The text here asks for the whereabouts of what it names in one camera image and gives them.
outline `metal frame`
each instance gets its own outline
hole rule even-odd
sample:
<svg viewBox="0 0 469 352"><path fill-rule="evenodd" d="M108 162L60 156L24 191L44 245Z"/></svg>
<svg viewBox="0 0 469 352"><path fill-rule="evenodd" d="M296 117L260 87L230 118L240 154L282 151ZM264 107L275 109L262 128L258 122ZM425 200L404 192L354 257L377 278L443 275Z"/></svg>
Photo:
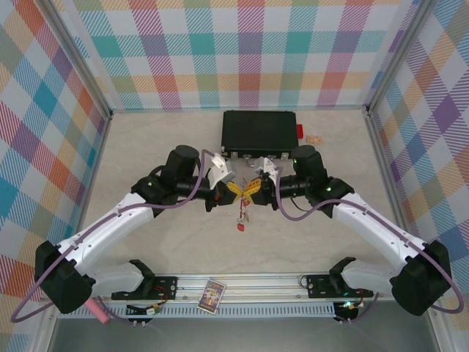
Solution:
<svg viewBox="0 0 469 352"><path fill-rule="evenodd" d="M412 7L413 0L400 0L399 3L400 4L397 7L396 13L394 14L392 23L389 25L383 38L380 50L376 53L376 57L368 70L365 83L357 99L357 103L359 105L363 105L363 102L366 101L366 97L368 96L369 91L372 89L374 80L376 79L377 74L380 72L380 68L383 65L386 56L388 55L389 48L392 46L409 9Z"/></svg>
<svg viewBox="0 0 469 352"><path fill-rule="evenodd" d="M409 223L407 221L407 217L402 211L399 194L397 192L391 168L385 156L384 145L380 139L377 126L374 123L373 116L366 110L366 108L362 109L362 114L365 120L366 129L368 130L370 142L372 143L374 156L376 158L378 168L380 169L381 178L383 179L389 205L391 206L391 210L393 212L394 220L399 227L408 231Z"/></svg>
<svg viewBox="0 0 469 352"><path fill-rule="evenodd" d="M114 314L123 316L126 313L126 304L107 304ZM127 319L166 319L166 318L335 318L333 302L307 302L307 303L235 303L222 304L216 315L204 312L190 303L167 302L161 307L157 315L125 315ZM94 315L85 307L73 313L60 315L59 319L95 319Z"/></svg>
<svg viewBox="0 0 469 352"><path fill-rule="evenodd" d="M444 352L457 352L461 351L461 348L456 348L454 341L451 338L451 334L448 329L448 324L442 312L431 309L428 316L430 317L430 323L433 326L433 332L437 339L438 346Z"/></svg>
<svg viewBox="0 0 469 352"><path fill-rule="evenodd" d="M50 307L33 318L35 319L34 331L31 332L25 352L46 352L48 350L59 315L60 312L56 307Z"/></svg>
<svg viewBox="0 0 469 352"><path fill-rule="evenodd" d="M108 105L101 88L89 70L85 59L81 55L80 49L68 32L67 26L65 26L62 17L57 12L57 9L51 3L51 0L35 0L34 2L40 9L44 18L47 20L49 26L52 28L53 33L57 36L61 47L63 47L72 66L77 70L84 86L88 89L89 94L92 96L96 106L99 108L100 113L106 116L108 120L111 119L111 107Z"/></svg>
<svg viewBox="0 0 469 352"><path fill-rule="evenodd" d="M400 67L406 60L410 50L412 50L413 45L416 43L418 34L424 27L426 20L432 14L433 9L437 6L438 2L439 0L421 0L415 15L411 20L409 28L404 33L404 37L391 59L391 64L384 72L384 75L370 100L369 110L371 115L380 104L381 100L385 97L389 87L391 87Z"/></svg>
<svg viewBox="0 0 469 352"><path fill-rule="evenodd" d="M115 114L158 114L168 112L200 112L200 111L226 111L233 110L230 107L220 108L187 108L187 109L115 109ZM287 109L294 111L311 111L311 110L359 110L361 105L340 105L340 106L258 106L253 108L236 108L237 111L253 111L253 110L264 110L268 111L286 111Z"/></svg>
<svg viewBox="0 0 469 352"><path fill-rule="evenodd" d="M108 141L109 131L111 130L111 123L112 123L113 116L114 114L111 114L109 120L106 121L106 126L104 127L103 138L101 139L100 149L97 152L95 167L92 170L92 175L91 175L91 180L89 181L89 186L85 191L83 208L81 209L80 218L77 224L78 231L81 230L84 225L86 212L88 210L89 202L91 200L93 187L95 187L97 172L99 171L99 168L101 165L101 159L103 158L103 154L104 154L104 148L106 147L106 142Z"/></svg>
<svg viewBox="0 0 469 352"><path fill-rule="evenodd" d="M198 303L207 280L212 279L226 285L223 303L298 303L349 301L345 298L308 298L307 289L300 286L305 275L328 273L289 274L164 274L177 276L175 303ZM132 301L134 304L149 301Z"/></svg>
<svg viewBox="0 0 469 352"><path fill-rule="evenodd" d="M85 45L86 50L88 51L90 59L93 61L97 73L103 80L104 84L108 89L108 96L112 103L114 103L114 108L123 107L119 93L117 93L115 86L111 80L111 77L108 74L107 69L103 64L93 40L86 29L84 22L81 20L79 11L77 10L73 0L62 0L62 4L65 8L66 13L68 14L74 29L77 31L78 35L81 38L81 41Z"/></svg>

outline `plaid wallpaper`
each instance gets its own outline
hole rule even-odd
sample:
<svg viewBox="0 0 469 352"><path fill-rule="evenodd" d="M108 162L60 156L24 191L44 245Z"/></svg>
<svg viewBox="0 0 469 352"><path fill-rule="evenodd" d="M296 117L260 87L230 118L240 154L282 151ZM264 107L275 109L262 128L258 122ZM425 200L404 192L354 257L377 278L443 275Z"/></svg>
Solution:
<svg viewBox="0 0 469 352"><path fill-rule="evenodd" d="M388 52L386 53L385 58L381 63L380 69L378 70L377 75L374 77L372 87L368 91L368 95L366 96L366 99L364 101L366 105L370 103L370 100L373 98L373 95L376 92L378 84L381 82L381 78L383 77L384 72L386 72L389 65L392 63L394 54L396 53L396 49L399 47L402 39L404 38L404 33L409 28L409 25L411 24L413 16L415 15L420 3L421 0L412 1L412 4L410 5L409 10L407 11L404 17L404 20L401 23L401 26L399 27L399 31L397 31L396 36L394 37L394 40L391 46L389 46Z"/></svg>
<svg viewBox="0 0 469 352"><path fill-rule="evenodd" d="M447 246L466 303L468 107L469 1L440 0L375 117L411 230ZM469 351L468 310L451 321L461 351Z"/></svg>
<svg viewBox="0 0 469 352"><path fill-rule="evenodd" d="M75 231L104 125L33 0L0 0L1 352L27 344L29 323L10 316L36 247Z"/></svg>
<svg viewBox="0 0 469 352"><path fill-rule="evenodd" d="M411 0L54 2L118 109L361 106L376 61L394 50L392 36L382 47L399 28L398 10L416 7Z"/></svg>

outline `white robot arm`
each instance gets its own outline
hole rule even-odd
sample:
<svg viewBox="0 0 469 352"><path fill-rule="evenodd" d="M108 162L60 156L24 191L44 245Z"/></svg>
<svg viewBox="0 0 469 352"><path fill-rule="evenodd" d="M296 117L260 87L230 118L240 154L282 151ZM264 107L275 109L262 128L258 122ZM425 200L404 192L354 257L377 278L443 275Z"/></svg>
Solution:
<svg viewBox="0 0 469 352"><path fill-rule="evenodd" d="M383 253L389 265L377 267L351 257L341 260L330 270L330 285L338 296L350 289L373 290L393 295L408 312L421 315L449 289L442 275L415 250L427 253L451 275L448 251L441 243L424 243L383 217L378 218L380 222L369 216L368 212L376 211L344 181L328 177L320 154L312 146L296 148L292 157L296 175L286 177L278 176L272 161L260 158L255 164L259 177L242 192L230 182L235 172L229 162L214 155L214 167L202 178L195 198L205 200L207 211L217 205L232 204L242 194L254 204L271 204L274 210L279 207L277 191L280 198L305 196L313 206L328 199L339 199L342 202L332 202L320 210L354 229ZM193 148L177 147L171 151L165 166L159 166L140 179L119 204L90 227L57 246L46 241L38 247L36 279L61 254L69 251L70 246L75 246L40 285L61 312L72 312L89 297L122 291L131 293L142 286L147 289L148 281L152 284L153 273L138 260L107 268L95 268L95 263L117 241L163 211L139 205L175 205L178 197L188 197L198 182L193 176L198 160L199 154ZM352 203L359 205L360 210ZM116 215L112 219L104 221L113 213ZM76 246L81 236L98 224L100 226ZM407 241L399 240L386 226L399 231Z"/></svg>
<svg viewBox="0 0 469 352"><path fill-rule="evenodd" d="M279 208L279 198L305 196L311 206L320 206L319 210L327 216L352 228L389 262L376 266L351 257L341 260L329 272L338 296L349 289L372 290L392 295L408 312L421 315L450 288L447 279L416 250L428 254L451 277L448 251L442 243L425 243L378 215L352 187L328 176L321 155L311 145L293 150L292 158L296 175L285 177L278 177L272 161L259 159L255 163L259 177L247 185L245 196L254 204L271 204L274 210Z"/></svg>
<svg viewBox="0 0 469 352"><path fill-rule="evenodd" d="M218 205L232 204L242 194L231 182L235 171L230 162L217 153L212 155L211 161L213 167L206 177L202 177L204 170L199 170L202 180L194 195L194 199L205 200L207 211ZM200 168L199 153L195 149L182 145L176 147L164 166L140 179L129 194L93 224L57 246L46 241L37 248L36 280L56 258L67 252L63 261L40 285L62 313L79 308L89 297L133 292L146 284L144 272L148 274L149 269L143 263L136 263L138 260L105 268L96 268L95 263L115 243L163 211L141 205L171 206L179 202L179 197L188 197L199 178L193 176L196 166Z"/></svg>

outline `pink object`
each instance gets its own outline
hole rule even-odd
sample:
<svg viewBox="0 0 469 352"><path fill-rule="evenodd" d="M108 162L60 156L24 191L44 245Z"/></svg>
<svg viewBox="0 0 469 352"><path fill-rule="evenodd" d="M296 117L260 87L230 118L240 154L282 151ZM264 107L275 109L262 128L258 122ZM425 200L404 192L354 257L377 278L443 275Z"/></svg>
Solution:
<svg viewBox="0 0 469 352"><path fill-rule="evenodd" d="M85 302L85 307L88 308L101 323L106 324L109 321L109 316L93 298L89 298L88 301Z"/></svg>

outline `purple cable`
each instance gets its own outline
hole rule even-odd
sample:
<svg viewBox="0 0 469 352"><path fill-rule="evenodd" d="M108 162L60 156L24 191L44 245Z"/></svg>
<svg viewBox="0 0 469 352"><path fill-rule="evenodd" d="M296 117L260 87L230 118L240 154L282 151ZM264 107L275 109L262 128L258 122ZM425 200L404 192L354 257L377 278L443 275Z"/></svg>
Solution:
<svg viewBox="0 0 469 352"><path fill-rule="evenodd" d="M311 215L314 211L320 209L321 207L323 207L324 205L327 205L327 204L338 204L338 203L341 203L341 204L347 204L347 205L351 205L353 206L354 208L357 208L359 211L366 211L366 214L370 215L374 220L378 221L380 224L382 224L386 229L388 229L389 231L391 231L393 234L395 234L397 236L397 238L405 243L407 243L407 245L412 248L413 250L417 251L422 257L424 257L426 260L428 260L430 262L430 264L432 264L437 270L438 272L445 278L445 280L450 284L451 288L453 289L453 291L456 293L456 296L457 296L457 299L459 301L459 306L456 308L456 309L446 309L446 308L443 308L443 307L439 307L439 306L435 306L434 304L432 305L432 308L433 309L436 309L436 310L439 310L440 312L443 312L443 313L448 313L448 314L458 314L460 312L463 311L464 309L464 296L462 295L461 291L459 290L459 288L457 287L456 283L452 280L452 278L448 275L448 273L446 273L446 271L437 263L435 262L435 260L433 260L433 258L431 258L427 253L425 253L424 251L422 251L420 248L418 248L414 243L412 242L407 242L407 239L405 236L403 236L399 231L395 230L390 224L388 224L386 221L384 221L380 216L378 216L376 213L372 212L372 211L369 211L367 210L365 207L357 204L357 203L354 203L354 202L351 202L351 201L348 201L348 200L345 200L345 199L328 199L328 200L325 200L321 203L318 203L316 204L314 207L312 207L310 210L308 210L307 213L304 213L302 216L299 216L299 217L293 217L293 216L290 216L284 209L284 206L281 204L281 197L280 197L280 178L281 178L281 172L283 171L283 167L276 167L276 171L278 171L277 173L277 178L276 178L276 199L277 199L277 203L278 203L278 209L280 209L281 213L289 220L291 221L300 221L300 220L303 220L305 217Z"/></svg>
<svg viewBox="0 0 469 352"><path fill-rule="evenodd" d="M176 208L179 208L179 207L182 207L183 205L187 204L188 202L190 202L190 200L192 198L194 198L194 196L196 195L196 192L197 190L199 189L200 187L200 184L202 182L202 178L203 178L203 174L204 174L204 167L205 167L205 156L206 155L209 155L209 156L214 156L213 153L209 152L208 150L205 150L203 149L202 150L202 160L201 160L201 163L200 163L200 169L199 169L199 176L197 177L197 181L196 181L196 184L195 186L193 187L193 190L192 192L189 194L189 196L184 199L181 203L177 203L175 205L155 205L155 204L145 204L145 203L141 203L141 204L134 204L134 205L128 205L127 207L123 207L121 209L119 209L119 213L123 213L127 210L130 210L130 209L134 209L134 208L154 208L154 209L176 209ZM106 222L108 222L109 220L111 220L112 218L116 217L117 214L115 213L112 213L112 214L109 214L107 217L105 217L104 219L101 219L99 220L98 222L96 222L96 224L92 225L81 237L78 238L78 240L75 241L75 245L72 245L70 247L68 247L52 264L51 266L49 266L43 273L43 275L41 275L41 277L34 283L33 287L31 288L31 290L29 290L29 292L26 294L26 297L21 301L21 303L18 305L18 307L15 309L15 311L12 313L12 316L10 318L10 321L12 323L20 323L21 321L25 321L26 319L29 319L30 317L33 317L35 316L36 314L38 313L41 313L43 310L46 310L47 308L49 308L50 306L53 305L53 303L48 303L46 304L44 307L40 307L39 309L36 309L35 311L27 314L27 315L24 315L23 317L20 317L18 318L18 314L20 313L20 311L24 308L24 306L26 305L26 303L31 299L32 295L34 295L34 293L37 291L37 289L40 287L40 285L44 282L45 278L52 272L53 269L55 269L55 267L58 266L58 264L64 259L66 258L66 256L68 256L69 253L71 253L72 250L74 250L75 248L78 247L78 245L80 243L82 243L84 241L84 239L86 237L89 236L89 234L91 234L93 231L95 231L98 227L102 226L103 224L105 224Z"/></svg>
<svg viewBox="0 0 469 352"><path fill-rule="evenodd" d="M368 309L365 312L363 312L362 314L360 314L358 317L356 317L353 321L360 321L363 318L365 318L370 313L370 311L372 310L372 308L376 304L379 297L380 297L380 293L376 292L376 294L374 295L373 301L369 304Z"/></svg>

